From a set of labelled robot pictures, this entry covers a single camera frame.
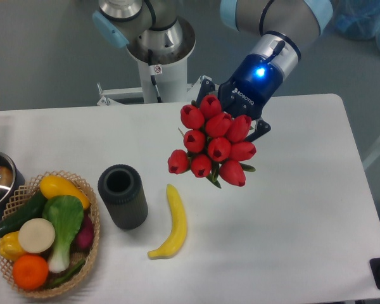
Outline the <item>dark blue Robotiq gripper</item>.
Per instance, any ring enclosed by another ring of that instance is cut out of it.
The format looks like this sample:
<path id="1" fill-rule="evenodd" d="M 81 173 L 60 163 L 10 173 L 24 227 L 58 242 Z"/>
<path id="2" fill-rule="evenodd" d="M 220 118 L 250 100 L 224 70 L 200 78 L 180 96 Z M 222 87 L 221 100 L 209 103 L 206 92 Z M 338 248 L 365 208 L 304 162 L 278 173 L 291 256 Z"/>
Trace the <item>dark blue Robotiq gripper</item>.
<path id="1" fill-rule="evenodd" d="M 257 119 L 254 131 L 245 139 L 254 142 L 270 132 L 270 124 L 261 118 L 263 107 L 300 59 L 300 50 L 290 38 L 269 31 L 261 36 L 226 82 L 218 86 L 207 78 L 201 81 L 196 105 L 200 106 L 207 95 L 213 95 L 232 117 L 247 115 Z"/>

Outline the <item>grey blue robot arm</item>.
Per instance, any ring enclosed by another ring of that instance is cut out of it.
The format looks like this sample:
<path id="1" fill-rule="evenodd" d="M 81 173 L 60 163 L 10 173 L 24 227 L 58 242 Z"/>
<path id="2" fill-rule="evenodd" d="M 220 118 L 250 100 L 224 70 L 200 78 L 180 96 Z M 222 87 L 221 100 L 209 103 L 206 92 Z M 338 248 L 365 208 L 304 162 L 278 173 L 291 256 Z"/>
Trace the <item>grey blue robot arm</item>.
<path id="1" fill-rule="evenodd" d="M 174 1 L 100 1 L 92 15 L 99 33 L 137 61 L 145 103 L 172 103 L 186 96 L 187 59 L 196 38 Z M 251 52 L 222 84 L 201 77 L 198 99 L 218 97 L 224 111 L 255 121 L 252 142 L 270 130 L 263 107 L 333 16 L 330 1 L 222 1 L 222 22 L 259 36 Z"/>

